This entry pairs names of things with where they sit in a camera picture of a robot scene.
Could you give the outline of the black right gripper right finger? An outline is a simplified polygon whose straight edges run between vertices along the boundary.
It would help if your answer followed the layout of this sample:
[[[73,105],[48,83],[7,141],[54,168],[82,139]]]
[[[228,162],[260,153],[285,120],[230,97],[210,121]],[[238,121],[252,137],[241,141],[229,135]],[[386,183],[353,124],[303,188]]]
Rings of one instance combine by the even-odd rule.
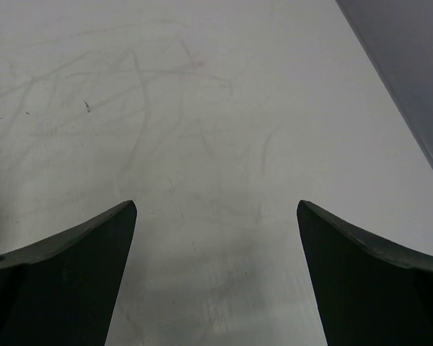
[[[433,345],[433,256],[297,206],[328,345]]]

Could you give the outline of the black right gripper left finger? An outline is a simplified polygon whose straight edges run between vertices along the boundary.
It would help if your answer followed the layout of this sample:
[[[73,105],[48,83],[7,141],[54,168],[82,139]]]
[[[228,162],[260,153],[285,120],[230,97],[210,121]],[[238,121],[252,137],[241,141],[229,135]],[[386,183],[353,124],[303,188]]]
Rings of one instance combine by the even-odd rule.
[[[0,254],[0,345],[104,345],[136,217],[127,200]]]

